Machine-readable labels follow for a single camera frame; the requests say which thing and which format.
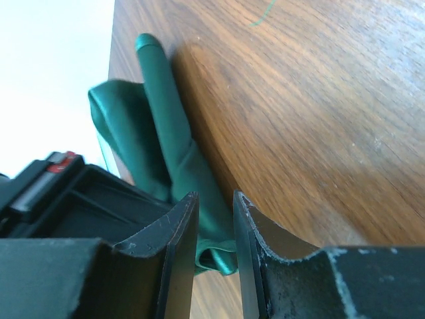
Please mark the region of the dark green cloth napkin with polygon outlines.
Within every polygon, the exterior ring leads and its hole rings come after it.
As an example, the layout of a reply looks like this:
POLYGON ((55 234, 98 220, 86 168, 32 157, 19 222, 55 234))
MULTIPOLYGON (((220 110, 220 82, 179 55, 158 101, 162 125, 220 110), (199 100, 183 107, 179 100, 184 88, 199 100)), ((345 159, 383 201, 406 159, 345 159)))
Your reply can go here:
POLYGON ((232 211, 193 138, 171 64, 148 33, 137 37, 135 50, 143 82, 113 79, 91 88, 94 126, 142 191, 167 203, 192 191, 199 194, 195 271, 234 274, 232 211))

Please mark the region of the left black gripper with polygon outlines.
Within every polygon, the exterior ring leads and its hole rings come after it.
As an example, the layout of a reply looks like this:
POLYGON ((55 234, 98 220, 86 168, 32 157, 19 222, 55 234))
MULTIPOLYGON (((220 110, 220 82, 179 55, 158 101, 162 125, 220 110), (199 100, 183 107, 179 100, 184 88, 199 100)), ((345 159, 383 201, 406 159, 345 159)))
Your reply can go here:
POLYGON ((172 208, 73 152, 1 176, 1 238, 126 239, 172 208))

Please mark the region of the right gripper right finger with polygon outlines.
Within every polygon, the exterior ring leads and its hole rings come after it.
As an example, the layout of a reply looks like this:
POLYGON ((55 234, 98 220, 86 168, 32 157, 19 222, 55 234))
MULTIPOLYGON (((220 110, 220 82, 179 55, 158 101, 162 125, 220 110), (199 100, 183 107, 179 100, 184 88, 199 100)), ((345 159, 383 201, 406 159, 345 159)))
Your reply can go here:
POLYGON ((241 191, 233 211, 245 318, 424 317, 424 247, 315 247, 241 191))

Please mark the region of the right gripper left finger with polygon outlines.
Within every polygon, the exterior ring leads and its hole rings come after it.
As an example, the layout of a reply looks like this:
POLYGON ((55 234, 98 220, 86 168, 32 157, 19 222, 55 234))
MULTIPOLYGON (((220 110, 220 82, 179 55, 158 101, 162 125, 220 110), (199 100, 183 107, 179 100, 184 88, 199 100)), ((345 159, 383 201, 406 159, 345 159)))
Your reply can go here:
POLYGON ((2 318, 188 318, 199 197, 128 239, 3 239, 2 318))

